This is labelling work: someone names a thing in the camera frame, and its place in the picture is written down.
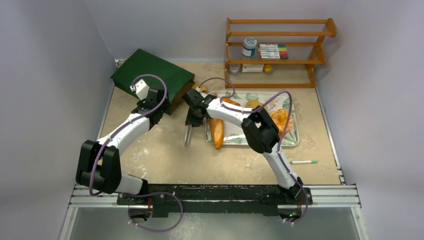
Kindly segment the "metal tongs white grips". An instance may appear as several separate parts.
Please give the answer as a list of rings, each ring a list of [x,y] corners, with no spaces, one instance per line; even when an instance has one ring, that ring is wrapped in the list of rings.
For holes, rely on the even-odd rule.
[[[187,147],[191,140],[191,133],[192,133],[192,125],[187,124],[185,126],[185,134],[184,134],[184,146]]]

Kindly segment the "orange fake baguette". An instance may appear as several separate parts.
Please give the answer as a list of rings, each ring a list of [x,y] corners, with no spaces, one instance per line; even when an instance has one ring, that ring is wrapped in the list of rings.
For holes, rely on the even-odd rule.
[[[209,129],[216,150],[220,150],[224,143],[224,122],[222,119],[210,118]]]

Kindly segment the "green paper bag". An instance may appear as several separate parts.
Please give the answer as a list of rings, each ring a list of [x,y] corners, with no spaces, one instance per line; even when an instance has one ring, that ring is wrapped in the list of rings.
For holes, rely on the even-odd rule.
[[[172,115],[182,103],[182,96],[195,84],[195,74],[142,49],[137,49],[111,76],[114,85],[136,97],[130,90],[131,83],[140,75],[160,77],[167,86],[170,107],[166,114]]]

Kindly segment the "orange fake croissant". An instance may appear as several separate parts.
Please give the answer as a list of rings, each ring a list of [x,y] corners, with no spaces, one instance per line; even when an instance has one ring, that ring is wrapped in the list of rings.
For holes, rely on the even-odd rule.
[[[227,98],[227,97],[222,98],[222,101],[225,102],[225,103],[231,104],[231,105],[238,106],[238,107],[241,106],[238,102],[233,101],[233,100],[231,100],[230,98]]]

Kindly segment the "brown fake bread slice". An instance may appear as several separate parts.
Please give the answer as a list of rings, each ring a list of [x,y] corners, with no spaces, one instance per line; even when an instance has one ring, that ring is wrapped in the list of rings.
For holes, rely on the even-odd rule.
[[[260,102],[259,100],[253,99],[253,100],[248,100],[247,103],[245,104],[246,108],[250,108],[252,110],[258,109],[259,107],[262,107],[262,109],[264,109],[265,111],[269,111],[268,107]]]

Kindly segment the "orange fake bread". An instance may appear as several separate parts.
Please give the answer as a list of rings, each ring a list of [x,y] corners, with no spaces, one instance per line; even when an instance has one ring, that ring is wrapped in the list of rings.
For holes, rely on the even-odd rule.
[[[281,108],[281,109],[278,109],[278,110],[271,111],[269,113],[269,115],[279,129],[279,133],[278,133],[279,137],[282,138],[284,136],[283,130],[284,130],[284,127],[286,125],[286,121],[289,117],[289,112],[286,109]],[[293,120],[294,120],[294,118],[291,115],[290,118],[289,118],[288,126],[287,126],[284,134],[287,134],[288,132],[291,131],[291,129],[293,127]]]

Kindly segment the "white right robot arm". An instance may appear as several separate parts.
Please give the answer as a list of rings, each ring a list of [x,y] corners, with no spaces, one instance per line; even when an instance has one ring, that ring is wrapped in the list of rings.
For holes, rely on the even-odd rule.
[[[262,154],[271,167],[284,202],[294,203],[301,193],[305,197],[308,196],[300,178],[290,167],[281,150],[279,128],[262,106],[255,109],[236,106],[196,89],[190,89],[182,99],[196,117],[221,119],[243,130],[248,146]]]

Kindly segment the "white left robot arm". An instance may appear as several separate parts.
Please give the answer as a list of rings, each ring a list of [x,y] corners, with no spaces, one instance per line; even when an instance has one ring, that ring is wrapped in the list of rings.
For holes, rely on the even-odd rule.
[[[168,93],[153,87],[113,132],[96,141],[86,140],[79,154],[76,183],[99,193],[129,195],[138,205],[146,203],[150,196],[148,181],[124,174],[120,157],[138,137],[159,123],[169,106]]]

